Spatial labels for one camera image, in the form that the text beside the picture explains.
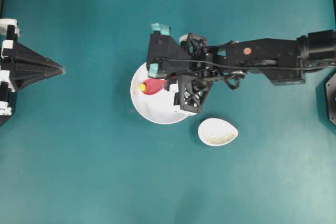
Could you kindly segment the right-arm black white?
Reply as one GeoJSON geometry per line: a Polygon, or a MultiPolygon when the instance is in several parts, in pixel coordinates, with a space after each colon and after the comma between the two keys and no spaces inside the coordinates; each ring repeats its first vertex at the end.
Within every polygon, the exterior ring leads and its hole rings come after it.
{"type": "Polygon", "coordinates": [[[180,75],[177,77],[178,92],[174,95],[174,105],[182,111],[199,114],[215,81],[224,81],[232,90],[240,86],[241,79],[245,78],[246,71],[239,69],[226,69],[226,53],[229,45],[234,41],[224,44],[209,46],[205,37],[195,33],[188,33],[179,38],[180,46],[190,55],[190,68],[193,74],[201,78],[209,78],[208,81],[201,80],[195,76],[180,75]]]}

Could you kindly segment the left-arm black white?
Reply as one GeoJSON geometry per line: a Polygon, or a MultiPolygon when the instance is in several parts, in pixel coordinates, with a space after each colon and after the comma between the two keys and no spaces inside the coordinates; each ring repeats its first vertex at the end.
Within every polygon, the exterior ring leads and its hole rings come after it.
{"type": "Polygon", "coordinates": [[[20,29],[16,19],[1,18],[1,36],[6,37],[1,43],[1,126],[3,126],[15,112],[17,91],[35,82],[62,75],[65,70],[55,61],[17,42],[20,29]],[[10,63],[10,58],[15,62],[50,67],[58,71],[50,73],[14,72],[10,70],[10,67],[5,66],[6,63],[10,63]]]}

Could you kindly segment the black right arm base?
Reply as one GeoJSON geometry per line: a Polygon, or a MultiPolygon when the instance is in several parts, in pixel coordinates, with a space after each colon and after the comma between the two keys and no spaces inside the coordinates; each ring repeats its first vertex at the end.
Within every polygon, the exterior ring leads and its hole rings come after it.
{"type": "Polygon", "coordinates": [[[316,88],[317,112],[320,122],[335,130],[335,72],[328,74],[316,88]]]}

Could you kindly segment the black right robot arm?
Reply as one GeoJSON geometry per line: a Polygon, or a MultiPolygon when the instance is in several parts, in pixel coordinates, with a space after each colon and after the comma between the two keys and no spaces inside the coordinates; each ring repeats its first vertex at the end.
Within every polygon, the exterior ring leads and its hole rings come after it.
{"type": "Polygon", "coordinates": [[[276,86],[303,84],[306,73],[335,66],[335,32],[310,33],[296,40],[257,39],[209,46],[204,37],[189,33],[180,39],[186,59],[177,59],[174,103],[200,113],[214,82],[236,90],[248,72],[263,74],[276,86]]]}

